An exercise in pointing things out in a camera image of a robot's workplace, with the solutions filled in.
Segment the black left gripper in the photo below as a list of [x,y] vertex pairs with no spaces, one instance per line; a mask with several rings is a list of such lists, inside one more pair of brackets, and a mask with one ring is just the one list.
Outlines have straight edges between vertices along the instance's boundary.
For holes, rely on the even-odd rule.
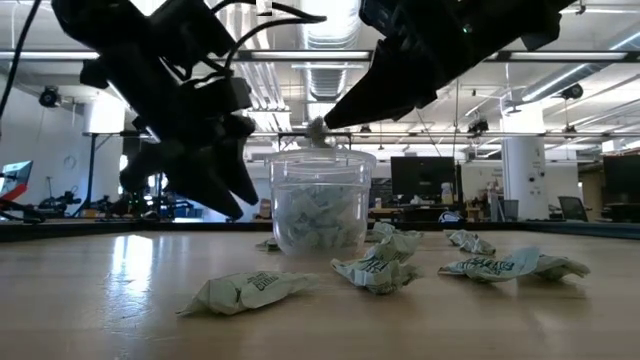
[[140,49],[112,49],[86,60],[80,79],[117,90],[137,114],[135,126],[158,139],[121,171],[127,190],[142,188],[148,176],[162,172],[176,194],[228,218],[243,215],[231,192],[258,203],[243,158],[255,124],[238,113],[252,106],[245,79],[213,73],[180,83],[161,58]]

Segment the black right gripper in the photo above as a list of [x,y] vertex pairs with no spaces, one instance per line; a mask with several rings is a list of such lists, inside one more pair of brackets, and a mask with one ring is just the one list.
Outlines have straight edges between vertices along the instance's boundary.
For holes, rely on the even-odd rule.
[[516,40],[529,51],[559,37],[575,0],[361,0],[359,15],[384,36],[366,74],[324,116],[330,129],[398,120]]

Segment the clear plastic container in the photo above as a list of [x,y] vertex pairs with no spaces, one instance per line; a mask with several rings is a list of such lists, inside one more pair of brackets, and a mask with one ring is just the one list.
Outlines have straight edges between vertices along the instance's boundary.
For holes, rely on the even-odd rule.
[[[271,215],[274,238],[287,255],[311,257],[349,257],[364,243],[369,212],[369,194],[376,158],[365,152],[344,149],[309,148],[272,154],[268,160],[271,187]],[[362,215],[366,220],[366,231],[357,248],[323,249],[308,253],[289,253],[277,238],[276,207],[289,198],[308,196],[320,208],[323,193],[330,187],[358,187],[362,195]]]

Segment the black background gantry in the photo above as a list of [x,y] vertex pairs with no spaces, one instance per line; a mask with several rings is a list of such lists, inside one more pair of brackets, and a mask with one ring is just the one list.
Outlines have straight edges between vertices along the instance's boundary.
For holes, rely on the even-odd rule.
[[352,134],[349,132],[320,132],[312,134],[311,132],[279,132],[276,134],[277,150],[283,151],[286,145],[283,144],[285,138],[291,142],[295,142],[297,138],[305,138],[309,141],[311,147],[316,148],[335,148],[338,146],[337,140],[343,138],[347,140],[347,148],[350,149],[353,144]]

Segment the overhead light bar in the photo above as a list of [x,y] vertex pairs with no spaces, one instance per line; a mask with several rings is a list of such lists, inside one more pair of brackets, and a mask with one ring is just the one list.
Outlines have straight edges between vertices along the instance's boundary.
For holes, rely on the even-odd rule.
[[[98,54],[89,50],[27,50],[25,61],[83,61]],[[371,62],[373,50],[240,50],[240,62]],[[513,51],[501,50],[484,59],[487,63],[640,63],[640,51]]]

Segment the white column with fixtures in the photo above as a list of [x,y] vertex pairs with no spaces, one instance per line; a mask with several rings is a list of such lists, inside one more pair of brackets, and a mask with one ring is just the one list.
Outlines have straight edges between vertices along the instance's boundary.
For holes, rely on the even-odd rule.
[[543,108],[531,103],[502,113],[504,196],[518,201],[518,218],[549,218]]

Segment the tilted tablet screen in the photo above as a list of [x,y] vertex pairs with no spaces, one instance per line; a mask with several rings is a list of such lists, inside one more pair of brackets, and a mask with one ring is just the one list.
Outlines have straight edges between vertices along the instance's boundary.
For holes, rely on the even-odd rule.
[[33,161],[6,164],[0,169],[0,199],[14,201],[27,191]]

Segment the black office chair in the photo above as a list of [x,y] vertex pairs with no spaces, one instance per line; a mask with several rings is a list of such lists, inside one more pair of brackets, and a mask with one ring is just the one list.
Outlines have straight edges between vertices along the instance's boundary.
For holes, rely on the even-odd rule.
[[563,218],[567,221],[588,222],[586,208],[579,197],[559,196]]

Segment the silver ceiling duct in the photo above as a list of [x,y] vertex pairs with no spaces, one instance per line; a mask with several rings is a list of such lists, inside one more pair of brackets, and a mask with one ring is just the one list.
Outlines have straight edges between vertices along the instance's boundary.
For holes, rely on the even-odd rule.
[[[319,24],[303,25],[305,50],[353,50],[356,48],[361,20],[360,0],[300,0],[301,9],[325,16]],[[318,101],[337,100],[345,88],[346,70],[310,69],[306,71],[309,96]]]

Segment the black metal table frame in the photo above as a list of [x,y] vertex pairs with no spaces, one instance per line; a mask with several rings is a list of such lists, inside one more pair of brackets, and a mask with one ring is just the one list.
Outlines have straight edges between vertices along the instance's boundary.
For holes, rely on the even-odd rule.
[[[525,222],[484,222],[484,223],[438,223],[438,222],[398,222],[400,230],[443,231],[466,229],[468,231],[525,231],[564,235],[581,235],[640,240],[640,224],[633,223],[596,223],[563,221],[525,221]],[[0,223],[0,243],[133,233],[155,231],[171,232],[269,232],[272,225],[267,222],[250,223],[172,223],[150,221],[107,221],[107,222],[47,222],[41,224]]]

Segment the black background stand frame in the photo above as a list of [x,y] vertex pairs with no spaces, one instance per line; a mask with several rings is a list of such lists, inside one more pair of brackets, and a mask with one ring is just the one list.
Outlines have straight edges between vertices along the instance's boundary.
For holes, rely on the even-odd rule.
[[143,137],[135,131],[120,133],[84,133],[89,139],[83,201],[74,213],[82,218],[158,217],[158,191],[145,184],[128,191],[120,181],[120,172],[142,148]]

